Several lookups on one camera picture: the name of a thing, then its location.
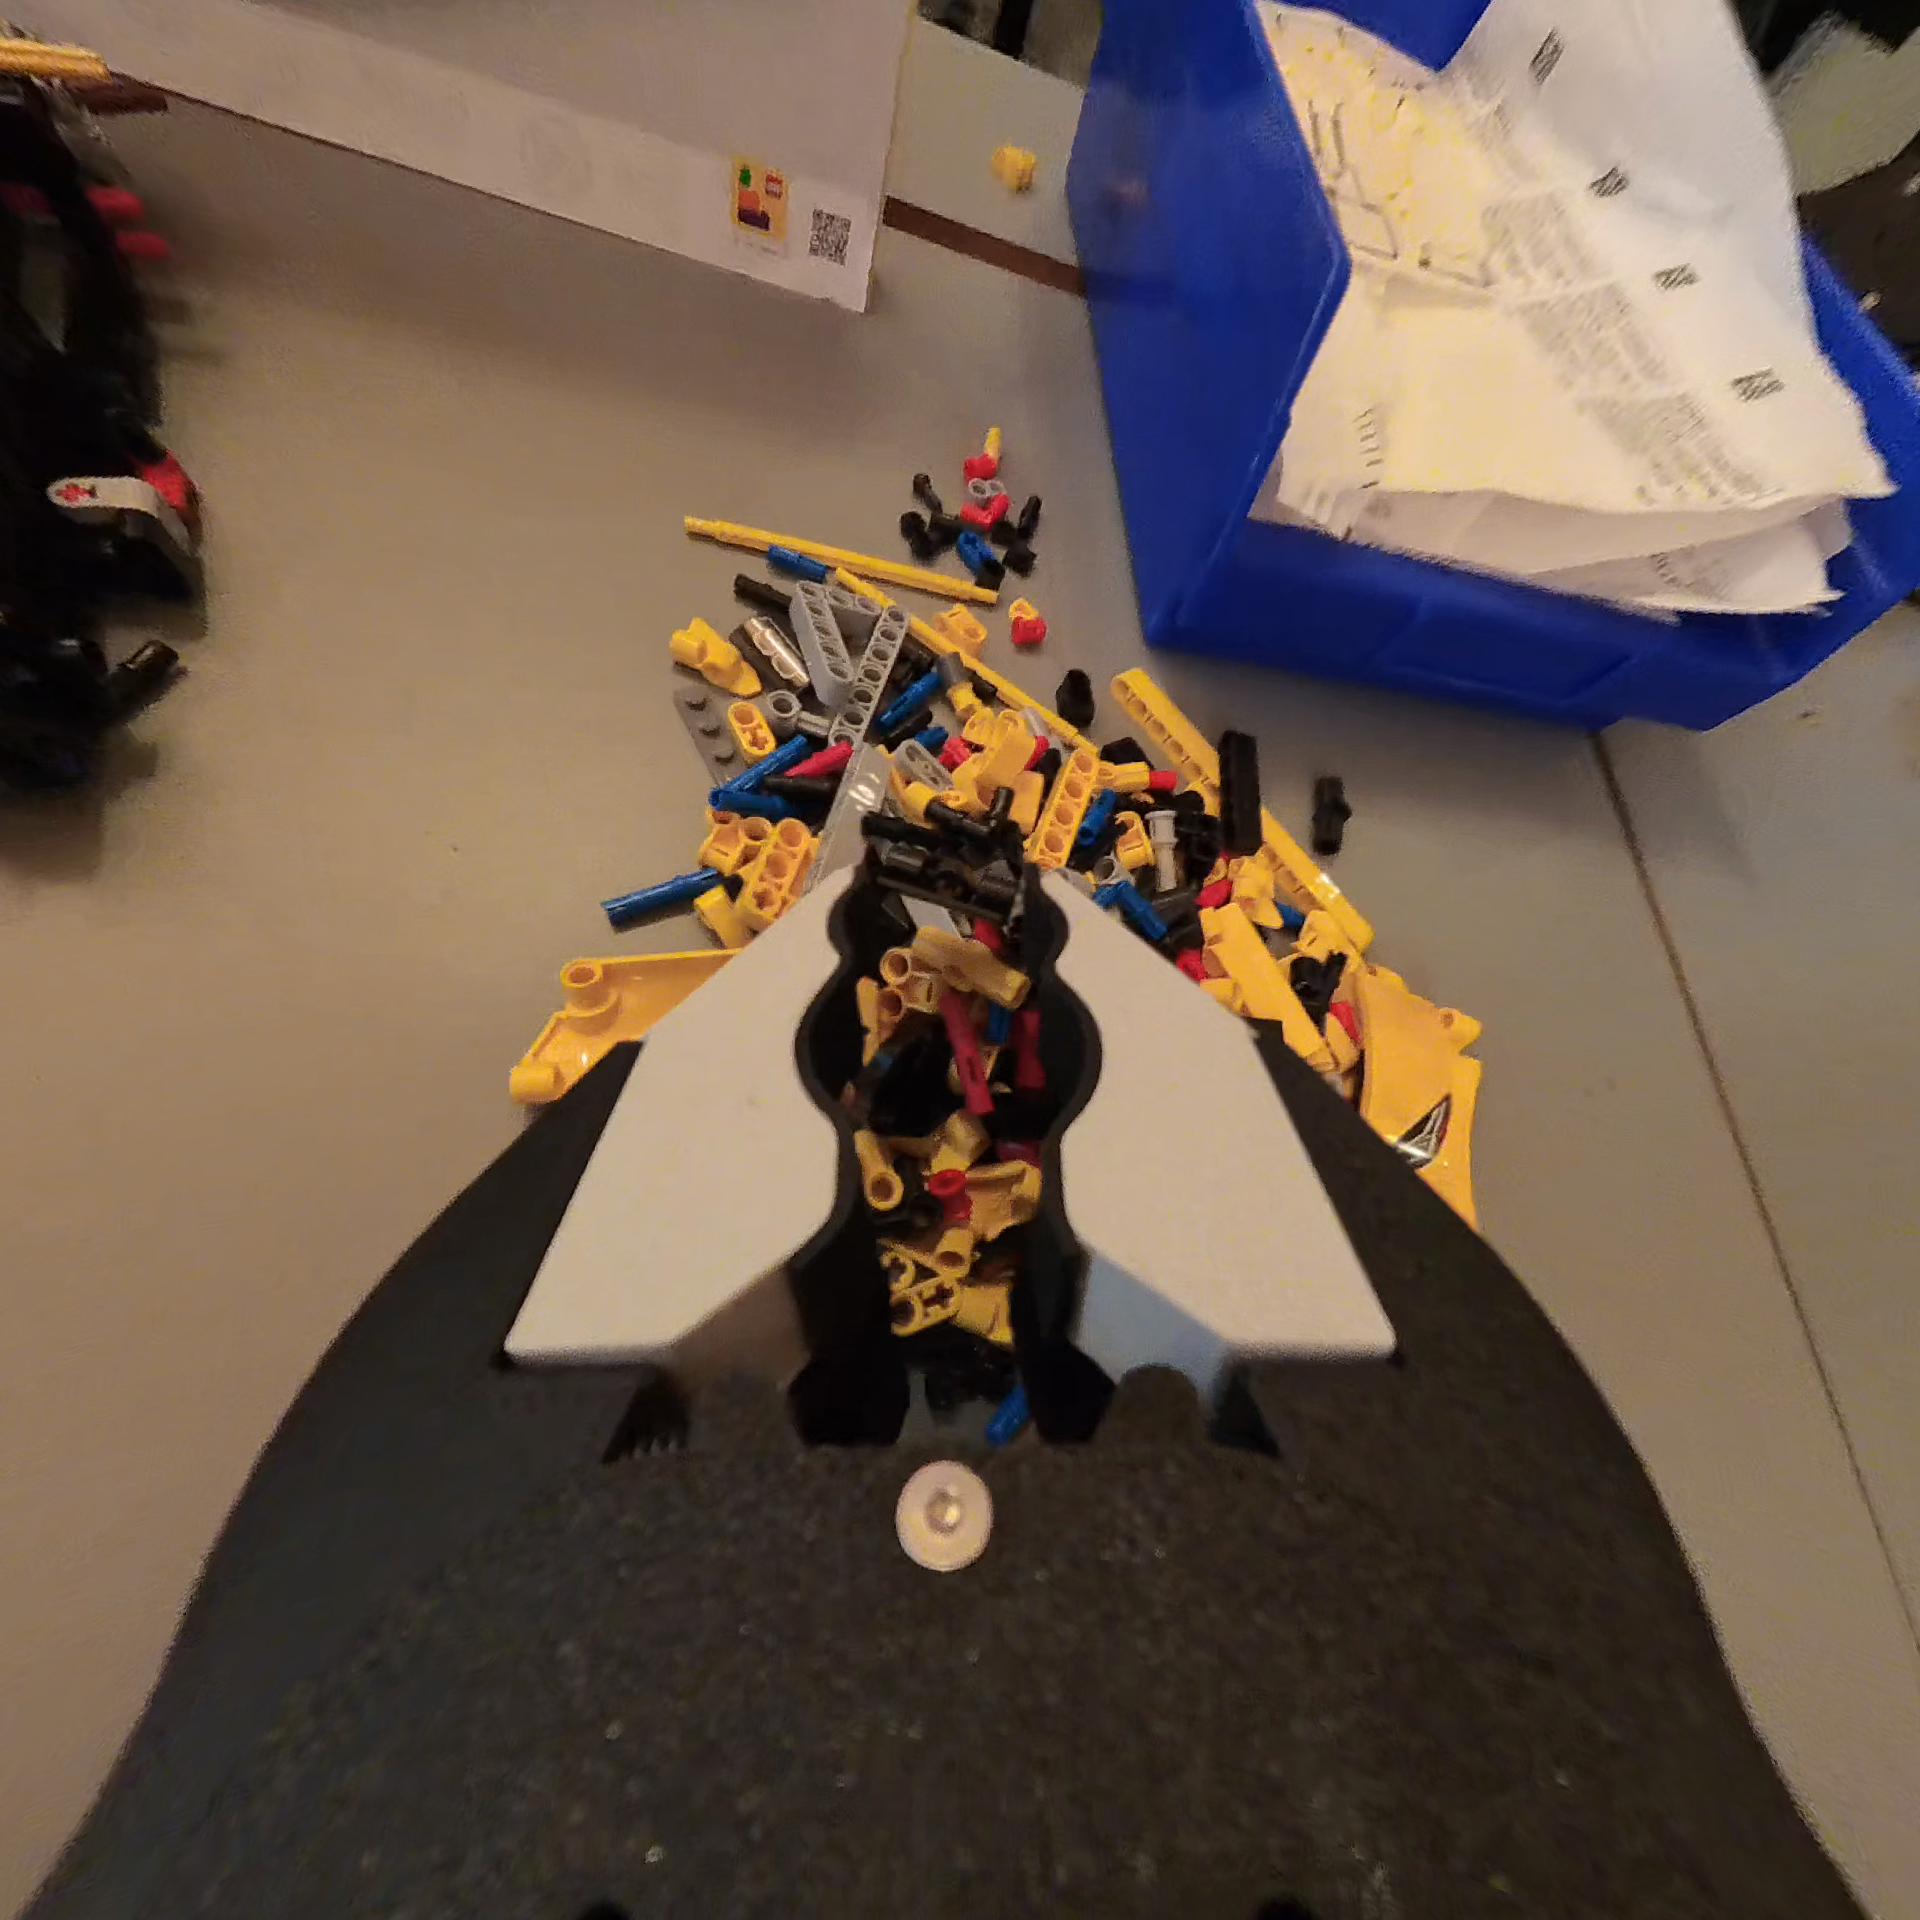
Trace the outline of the instruction booklet with car picture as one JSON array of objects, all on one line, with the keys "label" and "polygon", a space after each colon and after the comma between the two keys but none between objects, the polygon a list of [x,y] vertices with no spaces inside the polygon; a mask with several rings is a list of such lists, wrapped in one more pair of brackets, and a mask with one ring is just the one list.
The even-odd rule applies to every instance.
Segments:
[{"label": "instruction booklet with car picture", "polygon": [[35,1],[199,104],[861,312],[908,1]]}]

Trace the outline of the black brick car chassis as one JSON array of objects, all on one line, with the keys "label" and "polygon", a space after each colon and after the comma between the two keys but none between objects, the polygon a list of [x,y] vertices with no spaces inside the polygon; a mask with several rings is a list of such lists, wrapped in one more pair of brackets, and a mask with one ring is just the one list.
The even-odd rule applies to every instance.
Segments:
[{"label": "black brick car chassis", "polygon": [[143,267],[168,256],[103,129],[156,87],[4,21],[3,47],[3,781],[63,792],[177,677],[118,608],[201,600],[201,494],[157,439]]}]

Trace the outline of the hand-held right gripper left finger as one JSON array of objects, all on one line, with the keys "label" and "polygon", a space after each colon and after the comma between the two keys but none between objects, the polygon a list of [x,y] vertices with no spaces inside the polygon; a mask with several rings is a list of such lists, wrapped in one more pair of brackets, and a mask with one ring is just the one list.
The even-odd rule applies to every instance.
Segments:
[{"label": "hand-held right gripper left finger", "polygon": [[853,886],[821,880],[640,1043],[505,1335],[518,1368],[798,1373],[888,1349],[847,1120],[799,1055]]}]

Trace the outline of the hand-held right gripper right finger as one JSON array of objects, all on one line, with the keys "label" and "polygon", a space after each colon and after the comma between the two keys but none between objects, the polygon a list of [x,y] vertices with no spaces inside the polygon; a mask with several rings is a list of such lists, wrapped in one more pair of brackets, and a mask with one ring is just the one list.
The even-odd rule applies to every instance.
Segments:
[{"label": "hand-held right gripper right finger", "polygon": [[1255,1360],[1384,1360],[1397,1335],[1255,1029],[1069,880],[1054,973],[1089,1016],[1093,1090],[1062,1129],[1062,1206],[1087,1254],[1071,1344],[1118,1377],[1216,1399]]}]

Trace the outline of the white printed paper sheets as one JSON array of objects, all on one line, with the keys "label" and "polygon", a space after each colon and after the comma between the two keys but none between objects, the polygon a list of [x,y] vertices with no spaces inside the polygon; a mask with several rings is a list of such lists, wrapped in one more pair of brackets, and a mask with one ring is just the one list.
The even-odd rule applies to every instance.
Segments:
[{"label": "white printed paper sheets", "polygon": [[1894,494],[1725,3],[1261,3],[1351,279],[1252,514],[1621,608],[1821,613]]}]

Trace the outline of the grey desk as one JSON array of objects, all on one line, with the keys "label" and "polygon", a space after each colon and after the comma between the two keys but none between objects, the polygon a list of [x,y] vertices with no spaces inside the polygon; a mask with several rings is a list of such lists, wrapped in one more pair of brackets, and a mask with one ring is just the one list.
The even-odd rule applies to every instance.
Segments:
[{"label": "grey desk", "polygon": [[[1384,962],[1480,1018],[1479,1222],[1601,1387],[1783,1774],[1915,1914],[1915,609],[1710,734],[1147,656],[1061,163],[1076,89],[917,26],[849,315],[201,102],[116,127],[208,503],[180,681],[4,807],[4,1914],[280,1411],[521,1130],[511,1059],[700,761],[685,514],[881,551],[988,424],[1052,688],[1260,734]],[[1027,193],[992,150],[1038,155]]]}]

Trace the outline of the pile of bricks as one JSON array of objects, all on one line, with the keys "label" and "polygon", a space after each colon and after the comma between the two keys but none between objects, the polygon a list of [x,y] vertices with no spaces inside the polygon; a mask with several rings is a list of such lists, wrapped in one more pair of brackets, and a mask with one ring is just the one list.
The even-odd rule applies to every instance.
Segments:
[{"label": "pile of bricks", "polygon": [[697,951],[584,958],[511,1070],[556,1106],[743,954],[821,880],[854,872],[832,923],[846,962],[799,1032],[806,1081],[849,1129],[853,1218],[873,1234],[888,1349],[793,1376],[827,1438],[888,1432],[910,1384],[935,1408],[1004,1400],[1079,1432],[1115,1379],[1071,1344],[1087,1254],[1065,1218],[1061,1145],[1093,1090],[1089,1016],[1054,973],[1069,880],[1156,958],[1255,1029],[1275,1078],[1309,1070],[1399,1163],[1471,1219],[1475,1018],[1408,990],[1333,877],[1261,803],[1247,734],[1208,742],[1141,669],[1110,682],[1141,739],[1094,742],[1069,671],[1035,701],[980,663],[968,605],[935,594],[928,521],[904,567],[688,519],[788,583],[736,584],[732,633],[669,635],[671,704],[710,789],[679,871],[601,902],[609,930],[693,917]]}]

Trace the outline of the blue plastic bin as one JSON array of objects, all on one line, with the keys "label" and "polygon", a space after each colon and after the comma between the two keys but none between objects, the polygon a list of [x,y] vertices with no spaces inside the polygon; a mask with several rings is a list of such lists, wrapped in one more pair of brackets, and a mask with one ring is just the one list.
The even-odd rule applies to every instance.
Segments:
[{"label": "blue plastic bin", "polygon": [[[1807,237],[1816,345],[1894,494],[1854,503],[1821,613],[1672,614],[1256,519],[1351,262],[1261,3],[1107,3],[1068,163],[1145,638],[1576,729],[1713,729],[1915,586],[1915,382]],[[1284,3],[1446,63],[1487,3]]]}]

